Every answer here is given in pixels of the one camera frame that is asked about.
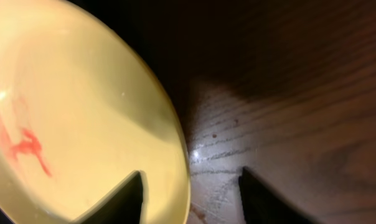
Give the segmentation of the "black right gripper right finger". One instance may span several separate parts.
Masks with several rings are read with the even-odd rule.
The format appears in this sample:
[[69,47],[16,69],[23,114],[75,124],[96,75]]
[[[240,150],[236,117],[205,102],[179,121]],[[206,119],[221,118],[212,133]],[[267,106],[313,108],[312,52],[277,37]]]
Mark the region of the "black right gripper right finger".
[[248,167],[242,168],[238,186],[246,224],[315,224]]

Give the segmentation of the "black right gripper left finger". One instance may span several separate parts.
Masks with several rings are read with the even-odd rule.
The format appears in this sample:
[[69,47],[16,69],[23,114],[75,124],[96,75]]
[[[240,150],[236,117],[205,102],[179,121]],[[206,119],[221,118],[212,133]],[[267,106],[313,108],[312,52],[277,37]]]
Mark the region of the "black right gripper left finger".
[[78,224],[140,224],[144,186],[140,171],[134,171],[93,210],[77,219]]

